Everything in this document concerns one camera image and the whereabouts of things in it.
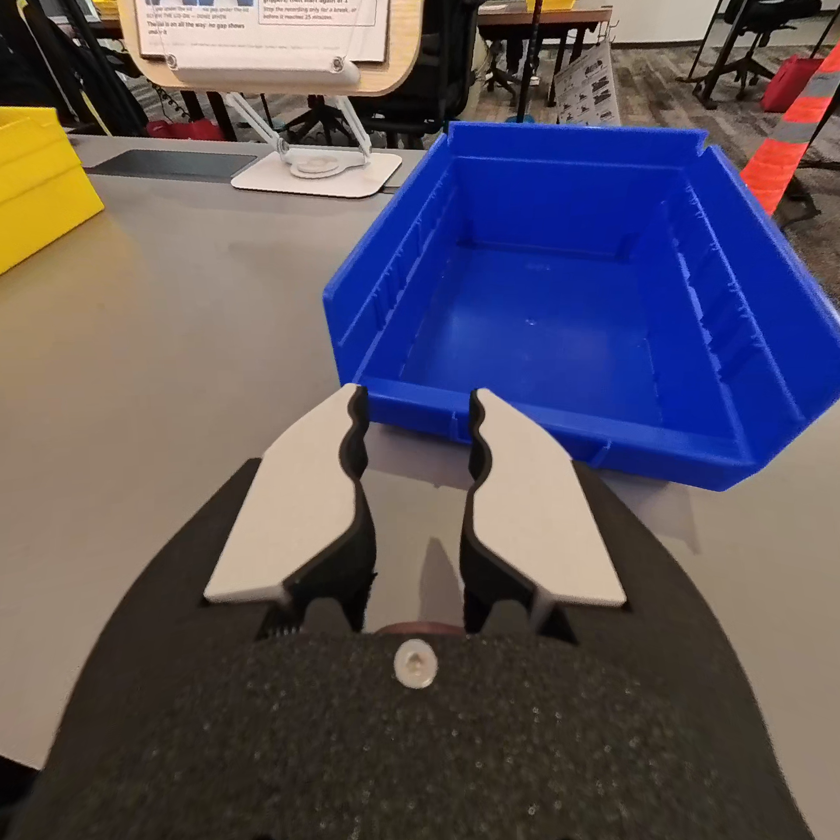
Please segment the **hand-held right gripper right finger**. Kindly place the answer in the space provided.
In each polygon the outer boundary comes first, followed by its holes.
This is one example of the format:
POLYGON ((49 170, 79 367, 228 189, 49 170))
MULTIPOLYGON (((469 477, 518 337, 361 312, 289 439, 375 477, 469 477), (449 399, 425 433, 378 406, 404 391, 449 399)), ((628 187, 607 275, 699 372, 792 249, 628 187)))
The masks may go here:
POLYGON ((564 606, 620 609, 620 582, 572 456, 486 387, 469 396, 469 474, 459 573, 475 631, 511 602, 540 632, 564 606))

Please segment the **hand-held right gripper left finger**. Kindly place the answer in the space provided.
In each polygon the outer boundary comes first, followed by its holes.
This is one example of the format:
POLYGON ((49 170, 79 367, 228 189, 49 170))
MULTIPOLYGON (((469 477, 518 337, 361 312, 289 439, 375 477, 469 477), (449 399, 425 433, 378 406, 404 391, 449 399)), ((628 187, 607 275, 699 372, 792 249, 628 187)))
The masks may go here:
POLYGON ((369 464, 366 387, 347 384, 263 454, 206 583, 209 604, 271 603, 294 620, 333 602, 364 629, 376 534, 362 486, 369 464))

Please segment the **blue plastic bin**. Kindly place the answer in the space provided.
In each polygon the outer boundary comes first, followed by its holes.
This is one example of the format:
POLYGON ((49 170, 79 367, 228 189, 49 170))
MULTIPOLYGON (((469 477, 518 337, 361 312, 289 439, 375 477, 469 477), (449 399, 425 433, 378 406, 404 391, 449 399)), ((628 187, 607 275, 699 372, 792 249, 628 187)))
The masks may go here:
POLYGON ((838 314, 695 129, 457 122, 324 288, 371 419, 468 444, 486 387, 578 460, 706 490, 838 402, 838 314))

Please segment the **yellow plastic bin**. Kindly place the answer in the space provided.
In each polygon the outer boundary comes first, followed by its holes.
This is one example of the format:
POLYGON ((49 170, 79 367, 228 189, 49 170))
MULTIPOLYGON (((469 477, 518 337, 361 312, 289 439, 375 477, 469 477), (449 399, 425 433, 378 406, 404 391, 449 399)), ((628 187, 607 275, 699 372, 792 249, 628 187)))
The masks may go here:
POLYGON ((56 111, 1 107, 1 272, 103 210, 56 111))

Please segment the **red bag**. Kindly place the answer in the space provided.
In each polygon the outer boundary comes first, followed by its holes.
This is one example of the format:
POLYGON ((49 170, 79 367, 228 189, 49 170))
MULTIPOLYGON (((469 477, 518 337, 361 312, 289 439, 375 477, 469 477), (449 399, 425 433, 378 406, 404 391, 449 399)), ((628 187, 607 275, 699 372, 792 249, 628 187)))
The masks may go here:
POLYGON ((823 58, 791 56, 782 62, 761 98, 764 112, 785 113, 820 69, 823 58))
POLYGON ((145 131, 149 137, 163 140, 225 141, 222 130, 210 119, 192 122, 154 120, 147 123, 145 131))

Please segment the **orange traffic cone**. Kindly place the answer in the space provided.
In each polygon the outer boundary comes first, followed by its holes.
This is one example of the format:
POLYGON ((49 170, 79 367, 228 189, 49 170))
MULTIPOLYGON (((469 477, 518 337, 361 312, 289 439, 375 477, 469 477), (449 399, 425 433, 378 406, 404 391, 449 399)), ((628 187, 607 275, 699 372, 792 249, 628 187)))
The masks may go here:
POLYGON ((773 215, 814 138, 838 103, 839 45, 826 56, 802 92, 742 169, 741 177, 768 215, 773 215))

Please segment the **pictogram floor sign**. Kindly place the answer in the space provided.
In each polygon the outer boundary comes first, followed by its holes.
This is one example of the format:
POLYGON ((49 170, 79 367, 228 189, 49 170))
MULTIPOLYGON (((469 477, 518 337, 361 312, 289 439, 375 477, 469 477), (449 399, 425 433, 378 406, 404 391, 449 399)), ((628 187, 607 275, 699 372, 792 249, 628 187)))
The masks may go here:
POLYGON ((619 127, 622 125, 613 53, 604 39, 553 77, 556 121, 559 125, 619 127))

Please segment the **black office chair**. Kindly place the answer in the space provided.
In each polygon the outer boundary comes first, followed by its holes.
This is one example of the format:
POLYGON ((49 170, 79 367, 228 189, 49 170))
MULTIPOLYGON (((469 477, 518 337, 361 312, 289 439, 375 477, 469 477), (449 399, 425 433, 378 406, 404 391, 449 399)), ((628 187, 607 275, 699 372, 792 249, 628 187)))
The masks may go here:
POLYGON ((719 80, 733 75, 738 83, 736 100, 740 102, 760 79, 773 77, 773 73, 755 59, 755 51, 767 46, 774 33, 794 29, 796 22, 817 16, 822 10, 820 1, 718 2, 688 74, 679 77, 678 81, 691 84, 692 94, 701 107, 713 111, 718 107, 712 95, 719 80), (698 76, 700 57, 719 13, 722 13, 728 32, 710 69, 698 76))
POLYGON ((404 82, 378 98, 353 98, 368 133, 382 133, 385 145, 399 140, 420 150, 424 138, 446 132, 466 108, 475 79, 472 60, 480 1, 426 1, 419 52, 404 82))

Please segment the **brown desk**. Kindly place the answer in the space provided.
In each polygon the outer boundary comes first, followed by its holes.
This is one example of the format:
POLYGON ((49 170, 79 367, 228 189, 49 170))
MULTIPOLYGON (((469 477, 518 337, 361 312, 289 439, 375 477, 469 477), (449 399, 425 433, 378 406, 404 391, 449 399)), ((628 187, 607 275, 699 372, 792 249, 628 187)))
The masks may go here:
MULTIPOLYGON (((533 10, 526 2, 488 2, 479 6, 479 25, 487 27, 528 26, 533 10)), ((603 3, 575 2, 571 8, 542 8, 541 25, 565 27, 608 24, 613 16, 613 6, 603 3)))

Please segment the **black backpack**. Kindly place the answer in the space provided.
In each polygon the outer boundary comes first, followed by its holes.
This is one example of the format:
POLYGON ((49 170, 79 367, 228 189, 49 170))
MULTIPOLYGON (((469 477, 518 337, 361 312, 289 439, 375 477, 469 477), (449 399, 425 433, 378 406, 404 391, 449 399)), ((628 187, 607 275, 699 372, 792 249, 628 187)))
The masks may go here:
POLYGON ((123 81, 139 69, 87 35, 69 37, 40 2, 2 1, 2 105, 54 109, 81 133, 144 137, 149 119, 123 81))

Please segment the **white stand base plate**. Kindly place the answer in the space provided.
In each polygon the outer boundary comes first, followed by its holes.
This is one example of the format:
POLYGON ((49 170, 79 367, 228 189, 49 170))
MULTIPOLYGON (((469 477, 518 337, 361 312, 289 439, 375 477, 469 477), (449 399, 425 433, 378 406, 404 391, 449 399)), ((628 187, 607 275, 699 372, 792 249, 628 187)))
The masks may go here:
POLYGON ((232 179, 240 191, 360 199, 378 193, 402 164, 397 154, 292 148, 272 152, 232 179))

